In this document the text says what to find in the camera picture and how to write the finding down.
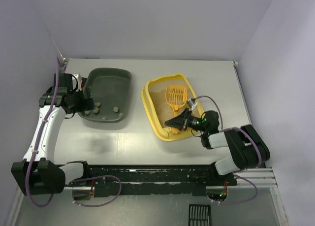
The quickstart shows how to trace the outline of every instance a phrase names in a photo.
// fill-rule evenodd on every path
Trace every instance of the black grate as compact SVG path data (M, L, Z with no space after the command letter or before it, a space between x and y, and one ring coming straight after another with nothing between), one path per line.
M211 226L210 205L189 205L189 226Z

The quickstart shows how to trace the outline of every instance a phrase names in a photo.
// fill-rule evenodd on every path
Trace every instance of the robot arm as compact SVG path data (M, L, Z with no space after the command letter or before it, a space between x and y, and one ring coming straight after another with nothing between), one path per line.
M179 116L166 121L165 125L179 130L192 128L200 131L201 143L207 149L228 147L230 155L223 160L215 162L216 171L219 175L226 175L233 171L258 165L257 151L246 136L249 136L257 146L261 156L261 163L270 158L267 146L252 125L242 126L240 129L225 129L219 132L219 115L213 110L204 112L202 117L198 118L192 115L190 109L186 108Z
M76 82L75 88L73 88L73 81ZM84 161L67 163L60 168L54 164L55 145L60 126L66 114L74 114L94 108L90 92L86 91L84 94L82 87L83 83L80 75L61 73L59 74L59 86L57 88L51 87L40 98L39 118L32 142L23 160L13 163L11 168L14 178L24 194L26 194L26 171L32 153L35 151L34 146L38 133L41 131L40 126L49 112L55 89L58 89L55 103L51 113L45 120L46 124L41 133L37 154L31 166L30 192L31 194L61 193L66 183L87 174L87 163Z

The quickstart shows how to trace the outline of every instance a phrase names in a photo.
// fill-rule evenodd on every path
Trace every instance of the pebble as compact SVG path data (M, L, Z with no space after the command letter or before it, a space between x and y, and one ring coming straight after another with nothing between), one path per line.
M118 112L119 112L119 108L118 108L118 107L114 107L113 111L114 111L115 113L118 113Z
M98 113L99 113L99 109L96 107L96 108L93 110L93 113L94 113L94 114L98 114Z

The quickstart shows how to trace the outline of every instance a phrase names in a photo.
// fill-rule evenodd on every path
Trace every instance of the white wall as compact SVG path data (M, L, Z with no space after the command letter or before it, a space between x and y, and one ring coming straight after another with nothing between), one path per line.
M56 55L30 0L0 0L0 225L16 190L11 166L32 140L39 98L53 84Z
M291 225L314 225L315 0L273 0L238 74Z
M66 57L239 60L271 0L32 0Z

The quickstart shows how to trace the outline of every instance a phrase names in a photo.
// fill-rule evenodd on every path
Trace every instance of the yellow litter box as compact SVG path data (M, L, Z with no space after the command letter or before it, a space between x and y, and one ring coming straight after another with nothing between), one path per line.
M192 136L191 131L180 131L178 134L172 134L170 127L163 128L158 119L154 103L151 99L150 93L160 93L165 90L169 85L179 85L187 88L188 99L196 97L191 85L189 84L186 77L181 74L173 74L168 76L159 77L155 80L148 81L145 87L141 91L141 98L143 102L144 109L146 110L147 116L149 118L150 124L157 135L157 137L163 141L176 141ZM201 104L197 102L197 107L193 110L193 115L201 117L204 112Z

